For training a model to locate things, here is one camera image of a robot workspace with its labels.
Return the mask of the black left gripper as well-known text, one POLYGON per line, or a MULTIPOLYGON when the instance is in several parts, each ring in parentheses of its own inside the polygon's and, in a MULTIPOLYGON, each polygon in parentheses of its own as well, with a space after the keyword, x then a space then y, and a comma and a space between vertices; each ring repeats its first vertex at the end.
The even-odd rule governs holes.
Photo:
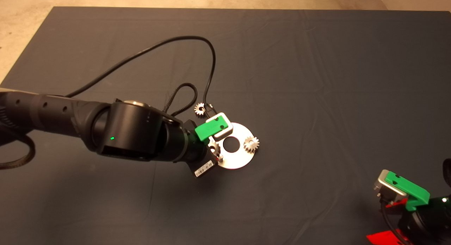
POLYGON ((201 141, 195 132, 196 124, 193 120, 183 123, 187 136, 187 147, 183 161, 196 178, 200 178, 217 166, 217 157, 211 152, 208 144, 201 141))

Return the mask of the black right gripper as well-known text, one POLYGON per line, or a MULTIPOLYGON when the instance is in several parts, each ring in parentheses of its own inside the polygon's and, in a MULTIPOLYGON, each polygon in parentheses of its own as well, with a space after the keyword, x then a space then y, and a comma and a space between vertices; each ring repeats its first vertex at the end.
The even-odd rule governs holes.
MULTIPOLYGON (((385 208, 405 207, 408 199, 386 201, 385 208)), ((398 227, 413 245, 440 245, 441 199, 433 197, 428 205, 418 206, 415 211, 404 210, 398 227)), ((371 245, 404 245, 391 231, 366 235, 371 245)))

